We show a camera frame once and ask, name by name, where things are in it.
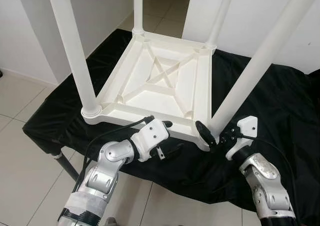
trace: white tape wrap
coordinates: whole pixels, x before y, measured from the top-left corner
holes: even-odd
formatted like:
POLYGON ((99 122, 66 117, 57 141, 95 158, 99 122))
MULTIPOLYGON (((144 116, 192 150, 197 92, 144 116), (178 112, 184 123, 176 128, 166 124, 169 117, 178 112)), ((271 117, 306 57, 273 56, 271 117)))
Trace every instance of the white tape wrap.
POLYGON ((70 195, 64 207, 76 215, 89 211, 102 218, 106 206, 107 202, 100 197, 86 192, 74 192, 70 195))

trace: silver robot arm segment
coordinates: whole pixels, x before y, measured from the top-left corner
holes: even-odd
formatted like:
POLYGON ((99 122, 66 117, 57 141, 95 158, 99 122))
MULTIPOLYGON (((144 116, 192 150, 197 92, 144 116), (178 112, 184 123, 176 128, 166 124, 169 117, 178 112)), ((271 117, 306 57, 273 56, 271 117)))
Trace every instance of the silver robot arm segment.
POLYGON ((201 122, 197 121, 196 127, 202 139, 209 144, 212 153, 223 150, 225 157, 238 165, 251 188, 257 216, 263 226, 297 225, 288 192, 281 184, 278 169, 250 147, 252 139, 257 137, 256 117, 248 116, 230 122, 220 134, 218 144, 201 122))
POLYGON ((148 160, 150 151, 168 137, 165 124, 154 119, 130 139, 104 144, 97 165, 89 170, 79 189, 67 200, 58 225, 97 226, 116 187, 122 165, 133 160, 148 160))

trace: white wall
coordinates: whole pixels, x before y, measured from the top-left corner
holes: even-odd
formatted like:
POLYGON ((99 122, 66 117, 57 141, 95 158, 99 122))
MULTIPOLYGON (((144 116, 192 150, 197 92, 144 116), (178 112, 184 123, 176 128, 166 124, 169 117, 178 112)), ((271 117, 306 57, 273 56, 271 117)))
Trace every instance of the white wall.
POLYGON ((20 0, 0 0, 0 68, 57 84, 20 0))
MULTIPOLYGON (((71 3, 86 57, 133 10, 133 0, 71 3)), ((70 74, 50 0, 0 0, 0 68, 55 85, 70 74)))
MULTIPOLYGON (((288 0, 232 0, 218 49, 251 57, 288 0)), ((184 39, 205 42, 221 0, 190 0, 184 39)), ((312 5, 274 62, 304 73, 320 69, 320 0, 312 5)))
POLYGON ((89 56, 133 10, 133 0, 71 0, 85 56, 89 56))
POLYGON ((56 81, 60 83, 71 73, 71 69, 50 0, 21 2, 56 81))

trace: baseboard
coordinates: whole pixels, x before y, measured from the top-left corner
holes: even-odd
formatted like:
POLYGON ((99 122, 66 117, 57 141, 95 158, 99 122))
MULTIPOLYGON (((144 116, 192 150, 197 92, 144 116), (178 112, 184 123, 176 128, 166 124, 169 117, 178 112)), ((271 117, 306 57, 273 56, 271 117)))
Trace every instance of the baseboard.
POLYGON ((0 70, 2 71, 4 76, 5 75, 13 76, 13 77, 16 77, 16 78, 19 78, 19 79, 23 79, 23 80, 26 80, 26 81, 29 81, 29 82, 33 82, 33 83, 36 83, 36 84, 39 84, 39 85, 43 85, 43 86, 48 87, 48 88, 56 88, 58 86, 58 83, 54 84, 54 83, 51 83, 51 82, 42 81, 40 79, 33 78, 33 77, 30 77, 30 76, 26 76, 24 74, 21 74, 21 73, 15 72, 15 71, 11 71, 11 70, 8 70, 8 69, 5 69, 5 68, 0 68, 0 70))

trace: black cable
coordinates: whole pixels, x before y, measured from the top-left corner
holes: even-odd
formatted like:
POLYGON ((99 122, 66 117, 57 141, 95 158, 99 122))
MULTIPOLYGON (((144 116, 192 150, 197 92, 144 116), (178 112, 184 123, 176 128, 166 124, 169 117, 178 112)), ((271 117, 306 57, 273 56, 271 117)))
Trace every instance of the black cable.
POLYGON ((293 203, 294 203, 294 207, 293 207, 293 210, 295 211, 295 218, 296 218, 296 221, 298 223, 298 225, 300 226, 301 225, 301 221, 300 221, 300 215, 299 215, 299 209, 298 209, 298 201, 297 201, 297 191, 296 191, 296 184, 295 184, 295 177, 294 177, 294 173, 293 173, 293 170, 292 170, 292 167, 287 159, 287 157, 285 156, 285 154, 278 148, 276 147, 273 143, 263 139, 263 138, 260 138, 260 137, 251 137, 251 136, 247 136, 247 135, 243 135, 242 133, 238 136, 239 138, 245 138, 245 139, 249 139, 249 140, 256 140, 256 141, 260 141, 260 142, 263 142, 267 145, 270 145, 272 148, 274 148, 275 150, 278 151, 278 153, 282 156, 285 164, 286 164, 286 167, 287 167, 287 170, 289 171, 289 174, 290 174, 290 179, 291 179, 291 186, 292 186, 292 195, 293 195, 293 203))
POLYGON ((79 185, 82 183, 82 181, 84 180, 85 178, 85 174, 86 174, 86 168, 88 167, 88 165, 91 163, 92 159, 89 159, 88 161, 88 154, 89 154, 89 149, 92 147, 92 145, 100 138, 106 136, 106 135, 109 135, 109 134, 112 134, 112 133, 115 133, 117 131, 121 131, 121 130, 124 130, 124 129, 127 129, 127 128, 130 128, 130 127, 133 127, 135 125, 138 125, 142 122, 146 122, 146 123, 149 123, 151 120, 153 120, 154 117, 153 116, 148 116, 148 117, 144 117, 143 119, 137 121, 137 122, 133 122, 131 124, 128 124, 128 125, 125 125, 125 126, 122 126, 122 127, 119 127, 117 129, 114 129, 114 130, 111 130, 111 131, 108 131, 108 132, 104 132, 100 135, 98 135, 97 137, 95 137, 93 140, 91 140, 91 142, 88 144, 88 146, 86 147, 86 150, 85 150, 85 154, 84 154, 84 159, 83 159, 83 164, 82 164, 82 170, 75 182, 75 185, 73 187, 73 190, 72 190, 72 193, 74 193, 75 191, 77 191, 79 185))

